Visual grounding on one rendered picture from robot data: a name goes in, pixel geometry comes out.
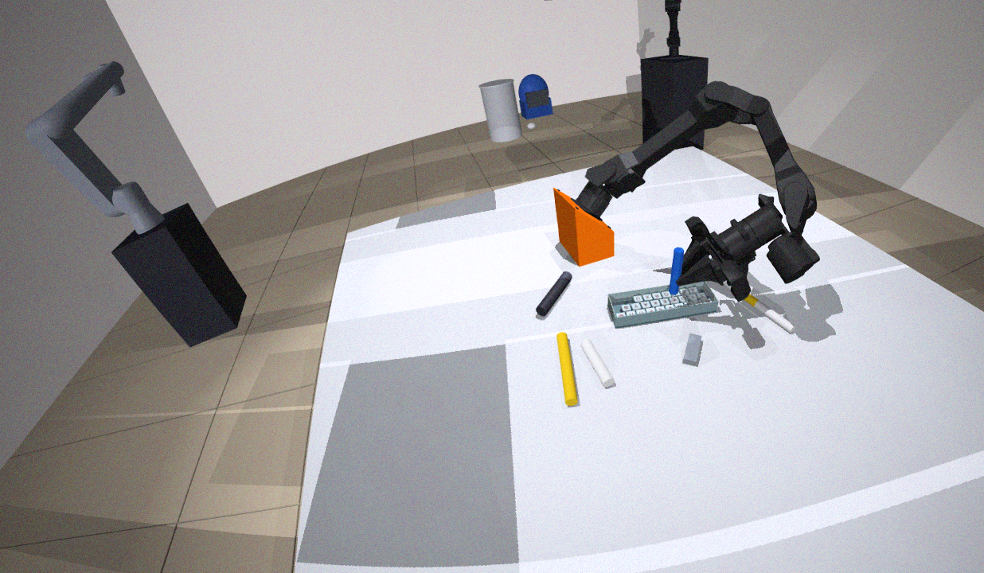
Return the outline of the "blue stylus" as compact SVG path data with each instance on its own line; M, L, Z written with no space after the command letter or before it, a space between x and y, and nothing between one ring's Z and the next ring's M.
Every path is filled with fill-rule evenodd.
M675 282L681 277L682 264L684 263L684 249L676 247L673 255L673 268L671 268L670 287L668 287L668 291L673 295L671 296L671 303L674 303L674 296L678 293L678 289L680 289Z

